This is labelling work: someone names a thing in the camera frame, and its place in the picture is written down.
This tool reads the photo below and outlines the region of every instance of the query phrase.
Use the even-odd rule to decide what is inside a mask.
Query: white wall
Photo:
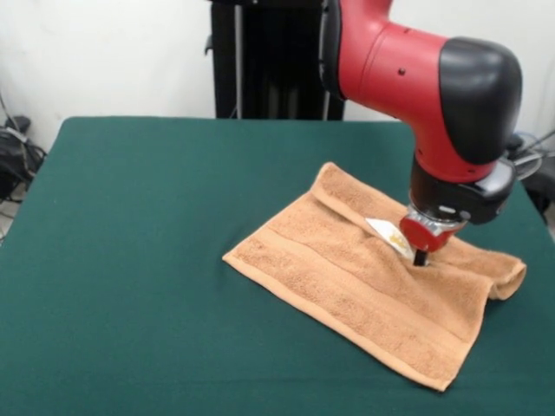
[[[0,0],[0,87],[49,147],[72,115],[213,117],[201,0]],[[504,43],[519,57],[519,129],[555,126],[553,0],[395,0],[392,18],[445,36]],[[349,104],[348,120],[383,118]]]

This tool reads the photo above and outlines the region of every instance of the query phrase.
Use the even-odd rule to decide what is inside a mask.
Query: brown towel
[[[526,266],[451,238],[415,267],[365,218],[406,207],[323,166],[310,191],[224,255],[275,296],[424,386],[445,391],[478,336],[486,300],[505,300]]]

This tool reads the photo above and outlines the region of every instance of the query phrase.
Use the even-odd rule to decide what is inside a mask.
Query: table
[[[546,415],[555,246],[520,185],[460,236],[525,259],[444,394],[221,261],[334,161],[402,202],[400,123],[67,120],[0,250],[0,414]]]

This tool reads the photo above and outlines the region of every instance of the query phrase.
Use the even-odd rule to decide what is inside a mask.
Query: towel edge
[[[415,381],[419,384],[422,384],[423,386],[433,388],[434,390],[442,393],[447,390],[449,385],[456,377],[457,374],[454,374],[454,377],[450,380],[437,380],[416,371],[406,362],[388,353],[384,349],[379,348],[377,345],[375,345],[374,342],[368,340],[367,338],[364,338],[363,336],[360,336],[352,328],[349,328],[347,325],[339,322],[325,309],[319,307],[313,302],[303,299],[301,296],[287,289],[282,283],[266,275],[263,271],[248,263],[245,263],[235,256],[234,251],[235,249],[232,249],[225,253],[222,256],[222,260],[228,263],[243,276],[247,276],[252,281],[270,291],[278,299],[288,303],[289,305],[302,311],[316,321],[333,329],[342,337],[344,337],[347,341],[363,349],[386,367],[390,367],[399,374],[407,377],[409,380]]]
[[[378,198],[387,201],[388,203],[392,203],[397,205],[398,207],[402,206],[399,201],[391,198],[389,195],[385,194],[384,192],[372,188],[369,184],[364,183],[360,179],[354,177],[349,172],[343,170],[340,166],[336,163],[328,161],[322,165],[320,171],[317,174],[317,177],[310,187],[309,193],[311,193],[314,198],[316,198],[319,202],[326,205],[332,211],[336,212],[337,214],[341,215],[342,217],[349,220],[352,224],[357,225],[363,231],[367,232],[369,235],[374,237],[381,238],[365,221],[362,214],[356,212],[351,208],[348,204],[344,203],[342,200],[335,198],[325,190],[323,187],[323,182],[325,179],[323,176],[327,171],[338,171],[342,174],[346,180],[360,186],[365,192],[372,192],[372,194],[376,195]],[[506,257],[510,257],[511,261],[513,262],[513,266],[510,271],[503,275],[498,276],[487,276],[483,275],[484,277],[490,279],[493,282],[492,288],[489,293],[489,299],[492,300],[501,300],[505,301],[512,297],[515,292],[519,289],[526,278],[527,273],[527,265],[524,261],[516,257],[512,254],[497,251],[497,250],[487,250],[470,244],[469,242],[460,239],[457,236],[453,236],[450,238],[449,244],[453,250],[470,250],[472,253],[480,253],[484,254],[487,252],[491,252],[495,255],[503,255]],[[449,264],[449,262],[444,261],[442,258],[436,258],[436,262]]]

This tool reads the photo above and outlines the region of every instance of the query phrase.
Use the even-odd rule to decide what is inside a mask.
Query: towel label
[[[403,257],[413,260],[415,254],[410,248],[410,243],[402,235],[401,230],[385,219],[365,218],[366,222],[377,232],[391,247],[396,249]]]

